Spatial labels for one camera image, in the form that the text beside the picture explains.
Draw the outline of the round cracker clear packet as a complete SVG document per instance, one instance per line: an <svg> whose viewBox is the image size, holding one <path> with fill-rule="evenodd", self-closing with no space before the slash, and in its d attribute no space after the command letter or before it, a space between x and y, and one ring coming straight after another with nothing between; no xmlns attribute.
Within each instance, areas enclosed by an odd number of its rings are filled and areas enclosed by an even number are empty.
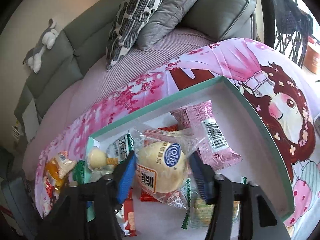
<svg viewBox="0 0 320 240"><path fill-rule="evenodd" d="M214 205L208 205L200 196L195 183L187 180L188 210L186 211L181 228L207 228L214 211Z"/></svg>

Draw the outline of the white foil snack packet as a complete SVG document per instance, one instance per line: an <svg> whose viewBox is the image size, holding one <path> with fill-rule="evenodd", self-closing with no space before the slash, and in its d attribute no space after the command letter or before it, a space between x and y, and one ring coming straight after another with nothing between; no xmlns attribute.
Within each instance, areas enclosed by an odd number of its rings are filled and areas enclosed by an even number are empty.
<svg viewBox="0 0 320 240"><path fill-rule="evenodd" d="M117 166L124 162L129 153L135 150L134 139L130 133L126 133L111 143L106 151L107 165Z"/></svg>

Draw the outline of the kong bun clear packet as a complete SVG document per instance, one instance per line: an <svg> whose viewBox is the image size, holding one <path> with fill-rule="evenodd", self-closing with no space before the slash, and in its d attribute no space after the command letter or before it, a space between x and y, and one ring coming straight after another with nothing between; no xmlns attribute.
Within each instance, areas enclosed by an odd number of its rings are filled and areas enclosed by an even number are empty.
<svg viewBox="0 0 320 240"><path fill-rule="evenodd" d="M165 131L141 125L130 130L137 157L136 176L143 191L159 202L188 209L188 159L207 138L203 128Z"/></svg>

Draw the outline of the pink snack packet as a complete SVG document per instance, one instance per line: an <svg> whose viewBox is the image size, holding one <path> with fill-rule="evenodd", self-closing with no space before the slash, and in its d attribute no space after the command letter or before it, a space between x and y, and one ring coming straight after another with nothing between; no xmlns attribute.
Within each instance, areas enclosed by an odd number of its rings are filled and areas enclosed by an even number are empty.
<svg viewBox="0 0 320 240"><path fill-rule="evenodd" d="M213 170L228 168L242 161L241 155L231 149L219 128L210 100L184 106L170 113L181 128L191 128L206 133L206 138L199 144L197 151L201 160Z"/></svg>

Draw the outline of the green snack packet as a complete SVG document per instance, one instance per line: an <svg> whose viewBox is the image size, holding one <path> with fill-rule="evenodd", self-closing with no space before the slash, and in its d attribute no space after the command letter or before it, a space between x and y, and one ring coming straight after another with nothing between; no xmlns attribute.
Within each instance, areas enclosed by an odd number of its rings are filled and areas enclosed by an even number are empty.
<svg viewBox="0 0 320 240"><path fill-rule="evenodd" d="M73 181L76 181L78 184L83 184L84 176L85 176L85 162L83 160L79 160L72 170L72 179Z"/></svg>

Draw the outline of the clear bread snack packet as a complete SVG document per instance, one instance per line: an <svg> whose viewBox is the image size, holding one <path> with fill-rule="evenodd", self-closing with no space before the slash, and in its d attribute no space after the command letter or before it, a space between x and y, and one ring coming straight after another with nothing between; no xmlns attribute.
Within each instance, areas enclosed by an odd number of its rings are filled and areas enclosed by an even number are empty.
<svg viewBox="0 0 320 240"><path fill-rule="evenodd" d="M54 159L56 161L60 179L63 179L76 165L76 161L68 158L67 151L59 152Z"/></svg>

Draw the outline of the orange jelly packet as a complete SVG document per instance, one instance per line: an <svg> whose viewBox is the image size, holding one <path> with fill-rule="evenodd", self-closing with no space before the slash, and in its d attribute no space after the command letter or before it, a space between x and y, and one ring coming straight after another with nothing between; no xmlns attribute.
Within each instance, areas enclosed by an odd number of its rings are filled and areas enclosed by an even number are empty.
<svg viewBox="0 0 320 240"><path fill-rule="evenodd" d="M51 185L53 185L57 190L65 183L65 178L59 177L59 166L54 157L46 163L44 174L48 177Z"/></svg>

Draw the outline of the teal white tray box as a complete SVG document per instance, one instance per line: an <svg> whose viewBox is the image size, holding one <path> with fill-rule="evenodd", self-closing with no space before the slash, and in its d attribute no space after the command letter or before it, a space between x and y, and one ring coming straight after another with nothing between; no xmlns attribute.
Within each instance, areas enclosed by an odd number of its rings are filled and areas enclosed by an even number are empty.
<svg viewBox="0 0 320 240"><path fill-rule="evenodd" d="M207 100L212 102L214 117L229 146L242 157L240 163L220 173L234 182L246 177L258 183L283 222L294 210L291 180L283 158L252 105L223 76L181 90L101 128L89 136L86 149L106 150L137 125L153 128L173 125L176 119L171 111Z"/></svg>

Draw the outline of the long red snack packet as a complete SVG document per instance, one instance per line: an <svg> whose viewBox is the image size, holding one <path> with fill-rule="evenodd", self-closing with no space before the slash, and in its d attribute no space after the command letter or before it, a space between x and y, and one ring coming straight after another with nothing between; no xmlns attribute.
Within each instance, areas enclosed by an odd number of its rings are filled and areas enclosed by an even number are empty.
<svg viewBox="0 0 320 240"><path fill-rule="evenodd" d="M174 131L178 131L178 124L167 126L167 127L160 127L158 129L164 130L167 132L174 132ZM150 195L144 190L141 190L139 199L141 202L158 202L158 200L155 197L153 197L152 195Z"/></svg>

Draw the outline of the silver metal object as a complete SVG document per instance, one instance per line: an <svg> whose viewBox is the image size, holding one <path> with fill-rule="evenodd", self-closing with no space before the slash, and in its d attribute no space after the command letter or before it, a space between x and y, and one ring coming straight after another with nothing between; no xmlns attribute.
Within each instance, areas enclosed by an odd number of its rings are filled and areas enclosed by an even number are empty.
<svg viewBox="0 0 320 240"><path fill-rule="evenodd" d="M320 113L316 115L313 119L313 126L315 130L317 131L318 135L320 135Z"/></svg>

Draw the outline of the pink anime tablecloth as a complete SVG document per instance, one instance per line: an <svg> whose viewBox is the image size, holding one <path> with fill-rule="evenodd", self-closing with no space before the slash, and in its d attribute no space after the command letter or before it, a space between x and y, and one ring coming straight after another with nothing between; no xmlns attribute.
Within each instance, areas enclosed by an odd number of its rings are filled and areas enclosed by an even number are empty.
<svg viewBox="0 0 320 240"><path fill-rule="evenodd" d="M90 134L150 103L202 81L225 76L260 116L282 155L292 181L294 212L285 220L292 239L307 239L319 222L319 89L291 60L247 38L194 49L148 70L95 103L41 152L35 197L40 214L50 209L42 180L46 161L67 151L85 154Z"/></svg>

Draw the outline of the pink striped seat cover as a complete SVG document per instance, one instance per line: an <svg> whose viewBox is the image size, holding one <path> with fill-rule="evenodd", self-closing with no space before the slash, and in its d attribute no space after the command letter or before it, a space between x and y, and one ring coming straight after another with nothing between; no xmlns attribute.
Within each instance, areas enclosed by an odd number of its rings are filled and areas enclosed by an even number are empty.
<svg viewBox="0 0 320 240"><path fill-rule="evenodd" d="M209 37L199 31L174 29L146 51L131 49L110 70L105 67L105 59L99 59L83 79L76 81L56 97L44 114L35 139L24 153L22 168L26 177L29 180L35 178L41 151L95 103L107 98L148 70L211 43Z"/></svg>

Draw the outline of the grey white plush toy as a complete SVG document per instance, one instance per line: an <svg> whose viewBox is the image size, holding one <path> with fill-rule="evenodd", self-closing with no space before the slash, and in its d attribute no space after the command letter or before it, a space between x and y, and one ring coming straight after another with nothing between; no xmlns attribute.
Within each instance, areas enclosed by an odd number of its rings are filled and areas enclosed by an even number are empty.
<svg viewBox="0 0 320 240"><path fill-rule="evenodd" d="M59 32L55 29L56 22L50 18L48 21L48 28L43 31L37 44L34 48L31 48L24 60L23 64L30 67L30 69L37 74L41 69L42 65L42 56L44 52L48 49L51 50L55 44Z"/></svg>

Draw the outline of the black drying rack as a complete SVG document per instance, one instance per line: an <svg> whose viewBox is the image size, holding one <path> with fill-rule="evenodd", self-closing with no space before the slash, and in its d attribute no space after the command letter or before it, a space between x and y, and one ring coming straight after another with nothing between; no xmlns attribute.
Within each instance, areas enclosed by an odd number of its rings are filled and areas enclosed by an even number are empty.
<svg viewBox="0 0 320 240"><path fill-rule="evenodd" d="M298 0L273 0L276 35L274 49L303 66L313 19L298 6Z"/></svg>

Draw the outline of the black white patterned pillow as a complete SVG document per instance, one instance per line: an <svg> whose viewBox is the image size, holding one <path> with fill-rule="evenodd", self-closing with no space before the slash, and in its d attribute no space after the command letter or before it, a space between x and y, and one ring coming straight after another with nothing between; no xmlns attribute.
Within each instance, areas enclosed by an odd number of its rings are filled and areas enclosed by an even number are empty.
<svg viewBox="0 0 320 240"><path fill-rule="evenodd" d="M141 29L163 0L123 0L112 22L106 46L106 68L111 69L133 47Z"/></svg>

